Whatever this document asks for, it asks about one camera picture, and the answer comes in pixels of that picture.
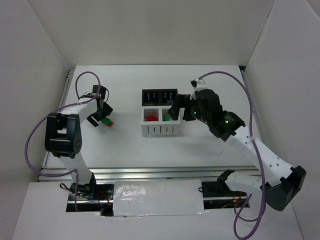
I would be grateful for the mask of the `green lego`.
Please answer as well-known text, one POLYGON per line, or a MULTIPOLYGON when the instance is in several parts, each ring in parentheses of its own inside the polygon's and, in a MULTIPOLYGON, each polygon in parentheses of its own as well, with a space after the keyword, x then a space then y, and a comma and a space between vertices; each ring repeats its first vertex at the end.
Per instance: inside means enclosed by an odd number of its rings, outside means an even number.
POLYGON ((103 120, 101 120, 101 123, 102 122, 112 122, 109 118, 105 117, 103 120))

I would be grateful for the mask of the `green lego brick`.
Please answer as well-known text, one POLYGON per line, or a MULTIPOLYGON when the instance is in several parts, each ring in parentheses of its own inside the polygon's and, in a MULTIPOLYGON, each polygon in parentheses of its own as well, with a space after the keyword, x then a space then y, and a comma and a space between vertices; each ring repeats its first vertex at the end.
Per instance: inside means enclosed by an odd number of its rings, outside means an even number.
POLYGON ((163 120, 164 122, 171 122, 171 121, 173 121, 173 119, 172 119, 169 115, 163 115, 163 116, 162 116, 162 120, 163 120))

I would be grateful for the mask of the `red ridged lego brick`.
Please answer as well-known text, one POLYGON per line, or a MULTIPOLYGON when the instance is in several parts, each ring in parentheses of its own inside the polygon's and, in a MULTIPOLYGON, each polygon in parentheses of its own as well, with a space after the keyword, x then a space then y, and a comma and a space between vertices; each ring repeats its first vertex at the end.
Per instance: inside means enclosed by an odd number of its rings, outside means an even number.
POLYGON ((154 115, 148 115, 145 119, 146 122, 158 122, 159 119, 158 117, 154 116, 154 115))

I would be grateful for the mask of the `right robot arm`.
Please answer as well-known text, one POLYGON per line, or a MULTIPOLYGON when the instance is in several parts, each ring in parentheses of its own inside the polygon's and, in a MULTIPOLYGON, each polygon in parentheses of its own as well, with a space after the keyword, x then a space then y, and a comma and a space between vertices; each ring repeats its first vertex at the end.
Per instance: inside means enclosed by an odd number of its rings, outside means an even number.
POLYGON ((219 96, 211 89, 194 95, 177 94, 168 114, 173 120, 184 109, 183 120, 199 120, 217 138, 243 154, 261 173, 260 177, 226 170, 217 181, 223 188, 247 194, 264 193, 267 205, 283 211, 301 190, 306 170, 293 167, 272 152, 263 142, 250 135, 250 129, 235 113, 223 109, 219 96))

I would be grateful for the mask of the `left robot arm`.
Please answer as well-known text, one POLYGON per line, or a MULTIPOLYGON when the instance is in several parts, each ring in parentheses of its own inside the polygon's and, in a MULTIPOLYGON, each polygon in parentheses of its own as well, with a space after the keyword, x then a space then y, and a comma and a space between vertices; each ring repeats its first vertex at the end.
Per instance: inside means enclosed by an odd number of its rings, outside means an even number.
POLYGON ((81 154, 83 144, 81 123, 88 121, 94 127, 106 120, 113 111, 106 100, 109 90, 94 85, 92 92, 80 97, 80 103, 61 112, 52 112, 46 118, 45 149, 58 158, 71 173, 70 191, 85 197, 98 197, 96 178, 86 166, 81 154))

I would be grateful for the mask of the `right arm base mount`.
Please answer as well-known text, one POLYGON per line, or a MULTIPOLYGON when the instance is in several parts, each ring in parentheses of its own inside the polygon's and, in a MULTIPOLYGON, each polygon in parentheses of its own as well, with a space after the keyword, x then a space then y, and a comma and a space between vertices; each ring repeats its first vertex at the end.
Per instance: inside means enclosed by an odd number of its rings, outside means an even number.
POLYGON ((198 191, 202 193, 205 210, 230 209, 247 198, 245 192, 232 191, 219 181, 203 181, 198 191))

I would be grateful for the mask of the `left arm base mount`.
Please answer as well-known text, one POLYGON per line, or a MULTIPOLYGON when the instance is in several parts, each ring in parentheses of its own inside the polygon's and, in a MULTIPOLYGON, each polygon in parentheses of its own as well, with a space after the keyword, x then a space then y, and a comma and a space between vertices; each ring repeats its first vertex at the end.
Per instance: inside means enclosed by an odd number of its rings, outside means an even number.
POLYGON ((86 211, 86 209, 93 209, 93 211, 104 211, 111 209, 114 199, 114 184, 97 184, 90 189, 88 186, 78 186, 75 193, 75 185, 70 188, 66 187, 68 191, 67 207, 77 207, 77 210, 86 211))

